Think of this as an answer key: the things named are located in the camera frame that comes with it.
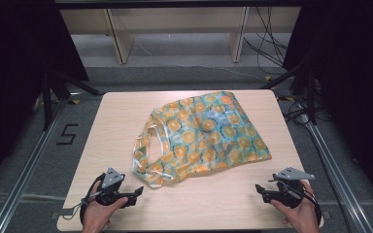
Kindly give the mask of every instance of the gray carpet floor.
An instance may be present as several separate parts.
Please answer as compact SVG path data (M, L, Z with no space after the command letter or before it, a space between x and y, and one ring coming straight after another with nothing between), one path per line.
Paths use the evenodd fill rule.
M138 67L138 68L86 68L91 79L88 82L94 88L105 92L112 91L148 91L148 90L191 90L191 89L257 89L264 82L264 73L257 68L235 67L228 70L204 67ZM282 69L272 69L279 73ZM277 96L287 96L291 80L279 84L275 89ZM79 163L81 153L94 121L102 96L92 96L75 86L68 85L75 93L70 100L79 100L78 104L67 104L61 112L54 130L45 147L36 170L25 189L7 232L57 232L56 222L63 201ZM292 101L279 101L283 113L296 110ZM71 145L70 138L61 134L68 124L67 133L76 134ZM346 221L352 232L357 232L347 209L347 219L342 215L335 193L331 189L325 170L321 164L314 141L305 126L294 120L287 122L288 130L294 141L306 172L314 174L312 186L319 197L324 213L325 225L322 232L348 232ZM17 145L11 156L0 166L0 209L33 152L44 127L44 109L40 104L36 112L24 125L18 137ZM337 126L330 120L326 111L318 113L318 127L342 169L360 205L367 213L373 226L373 188L358 164L352 162L353 156ZM267 230L262 232L293 232L290 229Z

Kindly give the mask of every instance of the hand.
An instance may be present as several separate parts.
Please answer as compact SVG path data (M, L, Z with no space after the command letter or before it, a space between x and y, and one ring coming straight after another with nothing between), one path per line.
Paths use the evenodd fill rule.
M91 193L96 192L96 189L100 185L98 182L94 188L92 189ZM114 204L110 206L103 206L95 201L95 198L89 200L89 205L87 205L84 215L84 233L98 233L100 232L105 226L109 225L110 217L114 214L114 212L125 205L128 201L127 197L122 197L118 199Z
M308 191L311 194L314 193L313 188L309 186L306 182L301 181L301 183L302 185L304 185L306 191ZM283 224L290 223L291 226L296 230L296 232L320 232L317 223L316 213L314 210L315 206L307 198L302 198L301 203L294 209L286 207L283 203L277 200L271 200L271 204L277 210L283 213L284 216L286 216L286 218L283 220Z

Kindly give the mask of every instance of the light wood table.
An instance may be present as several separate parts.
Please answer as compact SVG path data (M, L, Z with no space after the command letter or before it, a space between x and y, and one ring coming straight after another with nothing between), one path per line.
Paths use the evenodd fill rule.
M80 203L94 179L108 167L125 174L120 192L144 186L136 206L118 210L108 229L121 231L233 230L282 228L283 216L265 204L255 184L277 190L272 174L290 166L303 171L276 98L270 90L233 92L270 149L272 159L151 189L132 172L135 140L153 108L208 91L116 92L103 97L64 208ZM61 231L79 231L79 215L59 218Z

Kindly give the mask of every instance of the table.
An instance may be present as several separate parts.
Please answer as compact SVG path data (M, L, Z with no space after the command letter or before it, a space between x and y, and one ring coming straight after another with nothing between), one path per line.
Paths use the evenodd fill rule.
M255 191L287 166L303 170L284 118L271 90L228 90L235 94L270 149L272 159L237 166L209 176L151 189L132 172L132 151L153 108L213 90L114 92L103 97L72 181L64 208L80 203L93 180L108 167L125 174L120 192L144 186L136 206L118 210L109 229L121 231L240 230L282 228L283 216ZM78 216L59 218L61 231L82 229Z

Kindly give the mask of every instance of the orange flower pattern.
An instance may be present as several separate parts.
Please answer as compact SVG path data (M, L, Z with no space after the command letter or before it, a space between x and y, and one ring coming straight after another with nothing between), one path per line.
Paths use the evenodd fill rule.
M152 136L162 150L156 161L148 155ZM271 154L235 95L218 91L154 109L133 159L132 171L151 187L161 187L194 173L271 159Z

